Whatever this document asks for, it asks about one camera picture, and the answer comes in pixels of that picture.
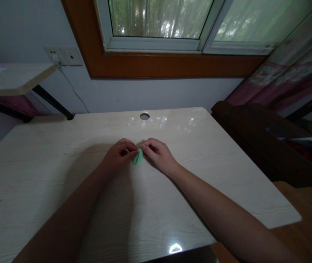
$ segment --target electrical outlet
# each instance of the electrical outlet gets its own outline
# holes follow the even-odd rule
[[[78,51],[75,47],[73,48],[61,48],[63,55],[65,56],[69,66],[82,66],[83,63],[80,60]]]
[[[59,47],[44,47],[44,51],[52,63],[57,65],[61,61],[61,66],[67,66],[67,60]]]

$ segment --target hand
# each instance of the hand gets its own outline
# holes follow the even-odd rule
[[[108,181],[137,154],[138,148],[135,144],[130,140],[123,138],[107,151],[96,170],[106,178],[106,181]]]
[[[167,145],[159,140],[149,138],[140,148],[153,161],[156,167],[169,177],[181,167],[174,159]]]

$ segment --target floral curtain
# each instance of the floral curtain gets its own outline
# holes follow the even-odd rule
[[[312,13],[227,99],[279,112],[312,93]]]

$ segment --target wooden floor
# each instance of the wooden floor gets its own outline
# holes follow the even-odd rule
[[[296,224],[272,229],[302,262],[312,262],[312,187],[294,188],[285,182],[274,182],[280,192],[290,201],[302,216]],[[239,263],[221,244],[212,245],[220,263]]]

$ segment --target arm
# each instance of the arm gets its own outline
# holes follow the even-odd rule
[[[245,262],[300,262],[254,216],[178,164],[164,143],[150,138],[141,149],[179,186],[213,233],[237,258]]]
[[[13,262],[74,261],[99,193],[137,154],[137,147],[127,139],[112,146],[96,170],[40,228]]]

